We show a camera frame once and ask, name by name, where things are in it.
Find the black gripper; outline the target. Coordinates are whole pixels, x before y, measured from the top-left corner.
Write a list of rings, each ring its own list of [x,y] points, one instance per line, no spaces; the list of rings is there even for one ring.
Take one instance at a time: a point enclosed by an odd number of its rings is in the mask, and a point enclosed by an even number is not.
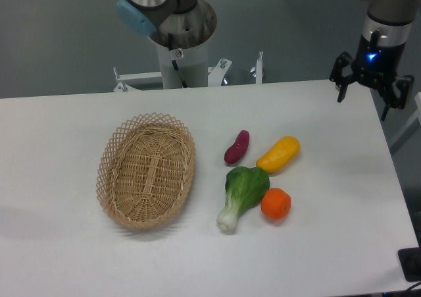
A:
[[[353,60],[348,52],[342,52],[335,60],[329,80],[338,91],[337,102],[346,96],[349,84],[356,81],[372,89],[380,89],[385,103],[380,120],[384,121],[390,109],[403,110],[414,86],[414,76],[397,76],[397,67],[406,43],[396,46],[372,46],[361,36]],[[343,75],[343,69],[351,66],[352,72]]]

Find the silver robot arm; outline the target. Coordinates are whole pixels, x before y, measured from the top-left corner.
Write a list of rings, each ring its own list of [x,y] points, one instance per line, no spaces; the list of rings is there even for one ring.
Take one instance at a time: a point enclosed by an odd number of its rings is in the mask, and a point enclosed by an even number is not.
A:
[[[344,52],[330,80],[339,100],[358,83],[376,90],[386,109],[403,109],[414,78],[399,76],[397,67],[420,0],[362,0],[368,3],[355,56]],[[119,0],[120,19],[133,32],[151,38],[160,53],[165,88],[208,84],[207,54],[201,51],[216,30],[214,9],[204,0]]]

